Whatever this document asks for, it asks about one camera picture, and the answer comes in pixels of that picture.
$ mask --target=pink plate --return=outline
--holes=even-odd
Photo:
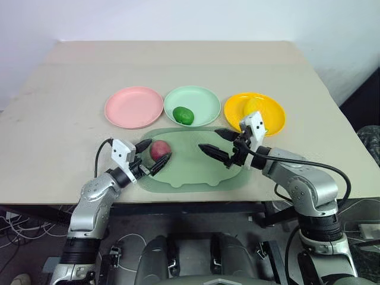
[[[128,87],[112,95],[104,108],[111,123],[127,129],[149,126],[159,118],[164,108],[159,93],[148,87]]]

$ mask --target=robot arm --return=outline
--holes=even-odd
[[[236,164],[261,170],[264,176],[288,192],[297,213],[299,237],[305,249],[299,256],[304,281],[308,281],[305,284],[311,284],[307,275],[312,270],[317,275],[313,276],[313,284],[324,284],[322,277],[336,275],[336,272],[341,277],[357,277],[347,237],[338,220],[335,180],[298,154],[261,146],[265,126],[259,112],[245,117],[240,128],[241,134],[228,129],[216,130],[222,138],[233,142],[234,155],[231,158],[213,145],[201,144],[199,147],[227,167]]]
[[[130,142],[112,140],[112,159],[119,167],[109,169],[83,186],[51,285],[95,284],[96,256],[108,225],[112,204],[124,187],[136,183],[144,175],[154,176],[170,159],[171,154],[167,154],[152,168],[143,166],[136,154],[144,151],[150,143],[151,140],[144,140],[134,146]]]

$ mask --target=green lime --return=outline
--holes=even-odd
[[[185,107],[177,107],[173,110],[173,117],[177,122],[184,125],[191,125],[194,121],[194,114]]]

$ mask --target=red apple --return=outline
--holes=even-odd
[[[150,148],[150,157],[156,162],[160,157],[167,153],[171,153],[170,145],[165,141],[155,141]]]

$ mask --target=table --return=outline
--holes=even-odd
[[[184,85],[209,88],[222,104],[244,91],[274,98],[287,122],[264,145],[342,169],[352,181],[352,198],[379,195],[379,167],[292,43],[62,42],[0,116],[0,203],[76,203],[105,138],[135,143],[152,129],[178,127],[165,114],[143,129],[113,126],[103,114],[108,97],[127,86],[151,87],[165,96]],[[211,126],[229,127],[223,114]],[[99,170],[110,166],[103,151]],[[341,198],[345,184],[331,175]],[[230,191],[158,194],[136,184],[119,202],[269,201],[276,199],[273,186],[254,170],[249,183]]]

